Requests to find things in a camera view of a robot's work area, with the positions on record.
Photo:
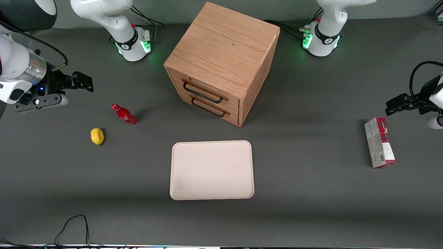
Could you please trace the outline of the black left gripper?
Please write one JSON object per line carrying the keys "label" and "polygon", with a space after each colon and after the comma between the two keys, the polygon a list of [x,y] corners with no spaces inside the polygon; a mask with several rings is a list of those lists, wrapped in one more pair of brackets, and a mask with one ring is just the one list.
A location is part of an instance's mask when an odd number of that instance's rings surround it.
{"label": "black left gripper", "polygon": [[[421,112],[426,113],[430,111],[439,112],[443,108],[443,79],[442,75],[434,77],[432,80],[426,82],[420,92],[415,95],[421,105]],[[415,105],[414,99],[402,93],[395,98],[386,102],[386,115],[391,116],[401,111],[411,111],[419,109]]]}

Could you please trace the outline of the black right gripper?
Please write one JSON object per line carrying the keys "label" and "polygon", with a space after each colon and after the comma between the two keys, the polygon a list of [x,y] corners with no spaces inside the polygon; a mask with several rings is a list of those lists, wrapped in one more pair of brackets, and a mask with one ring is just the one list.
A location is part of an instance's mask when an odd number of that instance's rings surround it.
{"label": "black right gripper", "polygon": [[65,75],[61,71],[48,72],[41,82],[32,86],[13,104],[13,110],[27,113],[65,106],[69,102],[65,89],[94,92],[93,79],[78,71],[71,75]]}

